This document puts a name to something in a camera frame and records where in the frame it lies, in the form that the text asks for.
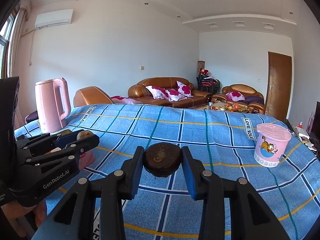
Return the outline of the person left hand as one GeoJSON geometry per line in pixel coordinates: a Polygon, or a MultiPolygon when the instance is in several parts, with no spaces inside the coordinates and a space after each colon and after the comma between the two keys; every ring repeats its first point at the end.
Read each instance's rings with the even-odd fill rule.
{"type": "Polygon", "coordinates": [[[30,212],[35,215],[35,224],[39,227],[47,218],[46,200],[31,207],[24,207],[16,200],[1,206],[1,239],[24,239],[27,233],[18,218],[30,212]]]}

